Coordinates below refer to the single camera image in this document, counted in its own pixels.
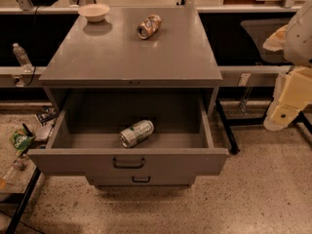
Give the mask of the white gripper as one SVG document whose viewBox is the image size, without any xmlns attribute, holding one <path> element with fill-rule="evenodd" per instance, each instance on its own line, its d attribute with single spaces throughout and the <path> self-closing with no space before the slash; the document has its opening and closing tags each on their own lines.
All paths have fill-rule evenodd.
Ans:
<svg viewBox="0 0 312 234">
<path fill-rule="evenodd" d="M 285 48 L 287 25 L 277 29 L 263 43 L 263 48 L 271 52 Z M 270 103 L 264 127 L 269 131 L 284 129 L 312 101 L 312 69 L 296 68 L 282 72 L 275 83 L 273 100 Z"/>
</svg>

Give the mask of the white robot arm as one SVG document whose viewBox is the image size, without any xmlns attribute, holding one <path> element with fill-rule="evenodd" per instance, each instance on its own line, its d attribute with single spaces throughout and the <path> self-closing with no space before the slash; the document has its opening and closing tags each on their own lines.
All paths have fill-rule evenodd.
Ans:
<svg viewBox="0 0 312 234">
<path fill-rule="evenodd" d="M 268 51 L 282 51 L 284 59 L 294 65 L 288 74 L 276 79 L 273 101 L 264 120 L 269 131 L 286 128 L 312 101 L 312 0 L 276 30 L 263 44 Z"/>
</svg>

